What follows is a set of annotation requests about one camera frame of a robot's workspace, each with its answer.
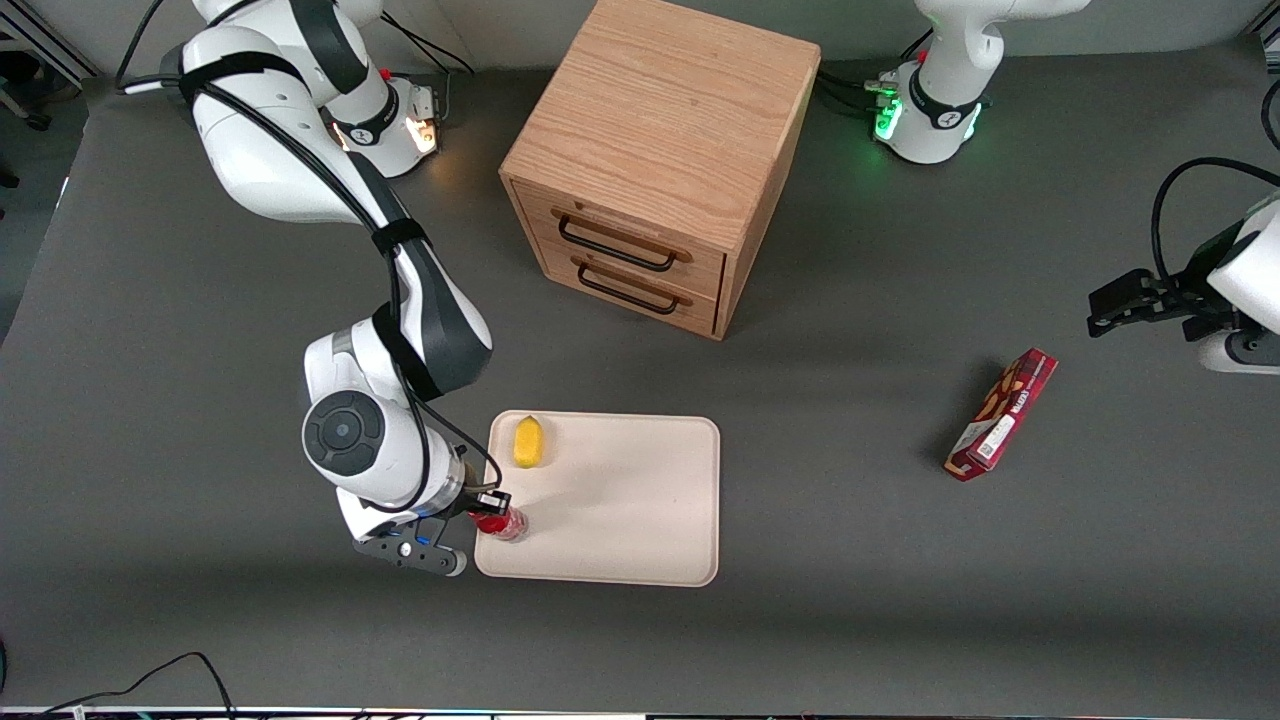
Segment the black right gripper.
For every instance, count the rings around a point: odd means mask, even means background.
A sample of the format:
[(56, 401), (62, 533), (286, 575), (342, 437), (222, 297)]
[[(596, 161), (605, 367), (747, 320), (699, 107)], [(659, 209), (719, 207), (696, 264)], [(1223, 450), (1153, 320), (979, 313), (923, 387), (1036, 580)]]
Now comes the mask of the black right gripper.
[(509, 493), (488, 489), (485, 486), (463, 484), (462, 491), (452, 503), (452, 516), (480, 514), (481, 516), (504, 518), (509, 511)]

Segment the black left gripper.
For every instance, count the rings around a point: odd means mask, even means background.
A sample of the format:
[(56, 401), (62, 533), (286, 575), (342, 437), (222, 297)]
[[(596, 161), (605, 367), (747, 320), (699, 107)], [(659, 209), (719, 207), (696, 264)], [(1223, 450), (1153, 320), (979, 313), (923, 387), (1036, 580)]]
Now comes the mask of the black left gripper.
[(1119, 327), (1156, 322), (1180, 322), (1187, 342), (1239, 331), (1240, 313), (1208, 283), (1226, 255), (1228, 250), (1196, 250), (1183, 270), (1170, 274), (1158, 251), (1161, 281), (1151, 270), (1134, 269), (1089, 293), (1088, 336), (1100, 338)]

